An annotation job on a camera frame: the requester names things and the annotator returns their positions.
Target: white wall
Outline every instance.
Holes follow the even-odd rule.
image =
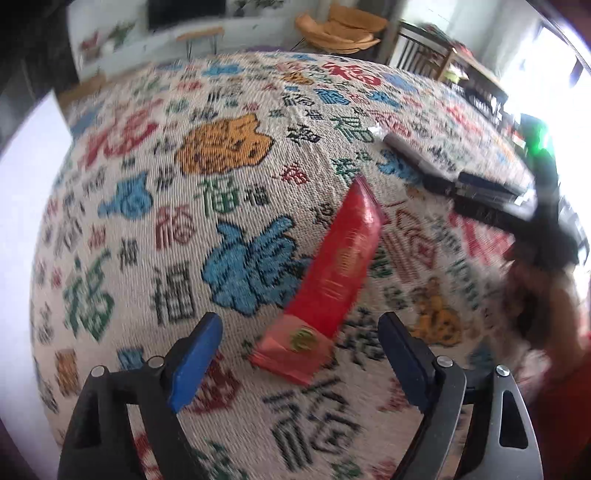
[[[55,479],[59,452],[37,391],[29,327],[31,270],[51,185],[72,143],[53,92],[0,157],[0,417],[40,480]]]
[[[301,34],[296,30],[296,16],[305,11],[317,12],[319,0],[286,0],[278,9],[266,9],[264,15],[244,18],[211,18],[184,22],[175,27],[150,34],[147,30],[147,0],[75,0],[68,7],[68,30],[74,64],[80,80],[85,80],[101,69],[107,78],[148,61],[164,61],[185,57],[185,44],[176,42],[183,33],[222,26],[226,33],[218,41],[218,52],[232,52],[243,48],[269,45],[293,47]],[[228,15],[234,8],[228,2]],[[356,0],[342,0],[352,4]],[[118,23],[139,20],[123,47],[97,61],[80,65],[78,45],[95,30],[107,34]],[[211,53],[208,39],[195,42],[193,56]]]
[[[459,0],[445,33],[465,44],[477,57],[503,4],[504,0]]]
[[[446,31],[458,3],[472,0],[409,0],[402,19],[412,24],[432,23]]]

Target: metal screw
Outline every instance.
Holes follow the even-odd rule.
[[[511,370],[509,370],[505,365],[497,365],[496,373],[502,377],[508,377],[511,373]]]
[[[164,358],[162,358],[161,356],[153,356],[152,358],[150,358],[150,360],[148,360],[148,366],[150,368],[160,368],[163,365]]]
[[[449,368],[453,365],[453,360],[446,355],[439,355],[437,357],[437,364],[443,368]]]
[[[102,377],[105,374],[105,367],[102,365],[97,365],[90,371],[90,374],[93,377]]]

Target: hand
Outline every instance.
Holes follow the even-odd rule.
[[[543,299],[550,309],[550,334],[543,348],[551,361],[550,376],[564,378],[584,360],[586,345],[579,336],[579,310],[573,282],[566,273],[549,274],[514,257],[510,248],[504,255],[513,264],[507,275],[506,288],[515,302],[508,312],[516,317],[520,312],[519,297],[529,292]]]

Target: woven rug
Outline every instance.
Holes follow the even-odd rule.
[[[515,364],[499,301],[511,238],[454,214],[368,129],[394,130],[449,173],[530,184],[509,145],[447,87],[359,60],[243,53],[147,67],[67,120],[75,141],[40,226],[31,295],[58,442],[93,366],[164,355],[208,311],[222,318],[223,341],[179,419],[212,479],[390,478],[421,416],[377,340],[385,311],[464,367]],[[358,173],[389,221],[333,362],[296,387],[246,359]]]

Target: green object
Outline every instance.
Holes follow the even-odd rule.
[[[542,150],[546,150],[554,157],[554,144],[550,129],[542,120],[522,113],[519,130],[525,140],[525,153],[528,162],[541,158]]]

